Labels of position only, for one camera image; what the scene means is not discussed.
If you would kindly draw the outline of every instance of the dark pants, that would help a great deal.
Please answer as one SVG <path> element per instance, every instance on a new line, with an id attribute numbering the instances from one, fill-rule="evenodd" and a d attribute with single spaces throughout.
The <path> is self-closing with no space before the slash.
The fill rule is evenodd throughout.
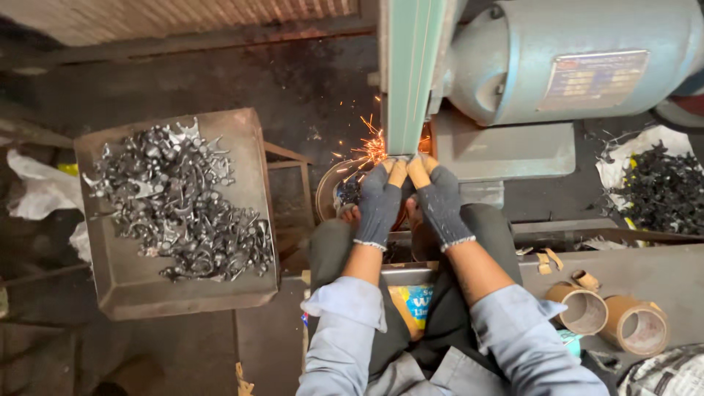
<path id="1" fill-rule="evenodd" d="M 486 204 L 469 204 L 462 207 L 460 216 L 477 236 L 478 243 L 516 283 L 521 285 L 513 237 L 501 211 Z M 325 221 L 315 229 L 310 239 L 311 292 L 340 276 L 352 248 L 353 237 L 352 227 L 340 220 Z M 413 251 L 417 259 L 440 261 L 433 295 L 428 304 L 425 334 L 420 341 L 410 342 L 406 323 L 391 301 L 389 289 L 381 277 L 379 288 L 384 297 L 388 330 L 386 333 L 377 331 L 374 336 L 369 363 L 370 380 L 378 378 L 386 366 L 396 360 L 403 351 L 410 352 L 429 377 L 440 365 L 450 347 L 458 348 L 482 366 L 501 375 L 493 359 L 478 353 L 469 308 L 455 273 L 447 258 L 440 254 L 434 236 L 426 225 L 414 230 L 413 246 L 416 247 Z M 309 318 L 310 337 L 315 333 L 317 326 L 318 318 Z"/>

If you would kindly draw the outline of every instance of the metal castings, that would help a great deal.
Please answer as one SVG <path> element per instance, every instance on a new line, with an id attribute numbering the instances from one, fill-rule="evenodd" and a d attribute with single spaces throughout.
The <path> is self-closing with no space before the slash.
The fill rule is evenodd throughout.
<path id="1" fill-rule="evenodd" d="M 631 204 L 622 210 L 639 228 L 665 233 L 704 235 L 704 174 L 697 158 L 669 156 L 667 148 L 653 146 L 632 157 L 622 195 Z"/>
<path id="2" fill-rule="evenodd" d="M 340 206 L 345 206 L 347 204 L 359 205 L 359 199 L 361 197 L 361 185 L 360 181 L 365 177 L 367 172 L 359 171 L 347 181 L 342 180 L 339 185 L 336 186 L 333 193 L 340 199 Z"/>
<path id="3" fill-rule="evenodd" d="M 234 183 L 220 138 L 198 129 L 159 125 L 106 143 L 83 179 L 92 196 L 110 202 L 118 237 L 141 240 L 140 256 L 173 257 L 160 275 L 180 279 L 236 280 L 244 271 L 263 276 L 274 264 L 269 221 L 237 208 L 214 190 Z"/>

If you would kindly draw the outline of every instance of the work glove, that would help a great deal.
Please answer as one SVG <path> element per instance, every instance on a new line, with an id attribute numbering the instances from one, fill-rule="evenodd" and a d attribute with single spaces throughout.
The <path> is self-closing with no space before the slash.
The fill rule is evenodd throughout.
<path id="1" fill-rule="evenodd" d="M 476 239 L 460 217 L 460 187 L 455 175 L 427 155 L 416 156 L 407 170 L 424 220 L 438 237 L 440 251 Z"/>
<path id="2" fill-rule="evenodd" d="M 406 179 L 406 161 L 385 159 L 362 180 L 361 219 L 355 243 L 386 251 L 389 231 L 401 205 L 401 185 Z"/>

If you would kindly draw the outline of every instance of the belt grinder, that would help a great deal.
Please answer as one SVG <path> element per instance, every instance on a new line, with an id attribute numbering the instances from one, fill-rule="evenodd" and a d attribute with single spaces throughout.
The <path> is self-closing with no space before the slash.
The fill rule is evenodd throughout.
<path id="1" fill-rule="evenodd" d="M 369 79 L 388 155 L 430 121 L 461 182 L 567 175 L 570 120 L 642 113 L 704 67 L 696 0 L 497 1 L 458 27 L 466 4 L 381 0 Z"/>

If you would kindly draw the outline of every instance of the metal tray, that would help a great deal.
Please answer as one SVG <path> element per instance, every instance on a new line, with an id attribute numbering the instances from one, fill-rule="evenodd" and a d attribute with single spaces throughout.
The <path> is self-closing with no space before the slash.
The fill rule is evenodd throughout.
<path id="1" fill-rule="evenodd" d="M 89 177 L 94 176 L 92 164 L 100 158 L 105 143 L 116 142 L 154 125 L 174 128 L 178 122 L 190 126 L 194 117 L 198 118 L 201 136 L 210 141 L 222 135 L 220 147 L 230 150 L 235 183 L 216 189 L 235 206 L 251 206 L 260 212 L 260 218 L 271 221 L 262 130 L 253 109 L 168 118 L 91 133 L 75 140 L 78 167 Z M 81 191 L 87 218 L 112 210 L 107 201 L 89 196 L 90 188 L 83 180 Z M 139 241 L 117 238 L 111 218 L 96 218 L 87 223 L 98 305 L 115 321 L 256 307 L 269 302 L 278 291 L 277 256 L 262 278 L 254 271 L 245 271 L 234 282 L 184 280 L 172 283 L 158 272 L 173 265 L 173 259 L 138 256 Z M 270 227 L 275 244 L 273 224 Z"/>

